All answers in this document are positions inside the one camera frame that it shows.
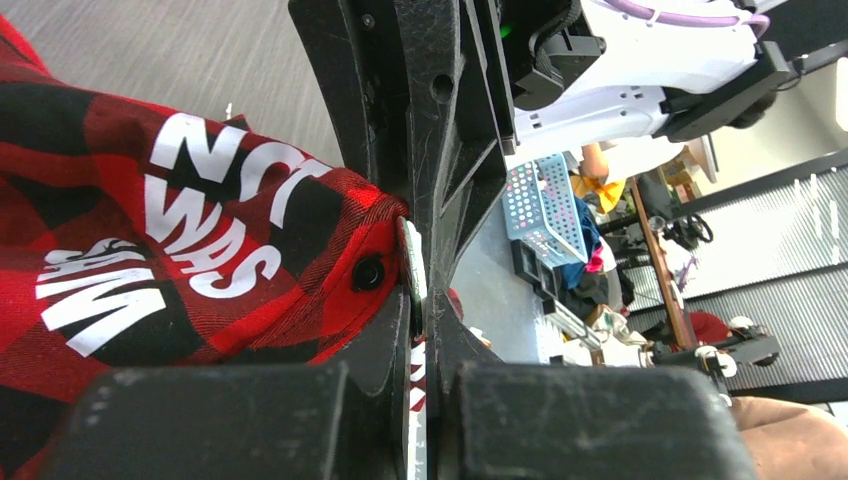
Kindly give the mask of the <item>white round brooch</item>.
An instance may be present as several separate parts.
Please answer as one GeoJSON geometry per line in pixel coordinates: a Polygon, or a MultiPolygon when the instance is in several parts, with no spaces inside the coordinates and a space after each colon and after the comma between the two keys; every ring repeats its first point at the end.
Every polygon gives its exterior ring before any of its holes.
{"type": "Polygon", "coordinates": [[[428,299],[428,286],[423,256],[422,235],[408,219],[400,217],[396,222],[402,270],[405,283],[410,291],[411,335],[415,340],[425,334],[425,303],[428,299]]]}

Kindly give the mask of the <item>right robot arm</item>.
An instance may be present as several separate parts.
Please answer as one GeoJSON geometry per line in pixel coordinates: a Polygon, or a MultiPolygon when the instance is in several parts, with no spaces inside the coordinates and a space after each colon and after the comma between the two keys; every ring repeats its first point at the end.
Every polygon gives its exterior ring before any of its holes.
{"type": "Polygon", "coordinates": [[[764,35],[754,1],[292,1],[344,163],[406,197],[445,288],[508,160],[684,142],[833,62],[764,35]]]}

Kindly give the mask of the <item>blue perforated basket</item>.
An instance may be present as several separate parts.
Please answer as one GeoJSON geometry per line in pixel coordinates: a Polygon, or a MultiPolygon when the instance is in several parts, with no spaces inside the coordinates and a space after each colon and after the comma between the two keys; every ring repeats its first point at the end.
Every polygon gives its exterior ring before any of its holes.
{"type": "Polygon", "coordinates": [[[506,172],[506,234],[550,268],[586,263],[587,248],[570,182],[570,155],[554,153],[506,172]]]}

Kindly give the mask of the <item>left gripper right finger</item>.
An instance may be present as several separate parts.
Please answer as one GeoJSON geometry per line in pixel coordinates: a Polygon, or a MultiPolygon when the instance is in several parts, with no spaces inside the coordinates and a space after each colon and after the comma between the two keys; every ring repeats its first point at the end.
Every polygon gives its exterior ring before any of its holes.
{"type": "Polygon", "coordinates": [[[431,479],[752,479],[727,405],[684,368],[507,363],[426,300],[431,479]]]}

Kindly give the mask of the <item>person forearm background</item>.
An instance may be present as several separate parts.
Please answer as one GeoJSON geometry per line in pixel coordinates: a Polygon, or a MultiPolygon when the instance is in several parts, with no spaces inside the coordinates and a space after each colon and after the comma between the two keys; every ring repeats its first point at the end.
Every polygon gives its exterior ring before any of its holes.
{"type": "Polygon", "coordinates": [[[583,160],[580,163],[581,175],[605,183],[609,175],[609,165],[600,144],[585,145],[581,148],[581,151],[583,155],[583,160]]]}

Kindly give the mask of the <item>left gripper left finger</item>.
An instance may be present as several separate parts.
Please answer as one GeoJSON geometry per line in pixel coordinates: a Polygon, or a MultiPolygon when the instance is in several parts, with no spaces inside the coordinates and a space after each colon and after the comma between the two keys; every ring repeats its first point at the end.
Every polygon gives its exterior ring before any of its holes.
{"type": "Polygon", "coordinates": [[[319,365],[128,368],[69,413],[43,479],[403,479],[411,301],[319,365]]]}

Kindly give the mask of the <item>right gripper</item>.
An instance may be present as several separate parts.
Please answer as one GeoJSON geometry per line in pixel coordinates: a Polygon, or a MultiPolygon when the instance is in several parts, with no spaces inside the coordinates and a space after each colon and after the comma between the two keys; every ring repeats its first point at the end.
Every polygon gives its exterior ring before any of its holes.
{"type": "Polygon", "coordinates": [[[403,197],[427,280],[450,283],[517,140],[500,2],[288,5],[345,166],[403,197]]]}

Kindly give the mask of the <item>red black plaid shirt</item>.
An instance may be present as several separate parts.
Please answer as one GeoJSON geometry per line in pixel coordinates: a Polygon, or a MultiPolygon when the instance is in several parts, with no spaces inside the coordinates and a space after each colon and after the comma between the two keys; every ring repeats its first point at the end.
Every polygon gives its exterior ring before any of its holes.
{"type": "Polygon", "coordinates": [[[318,363],[400,270],[403,201],[253,133],[57,80],[1,24],[1,475],[117,367],[318,363]]]}

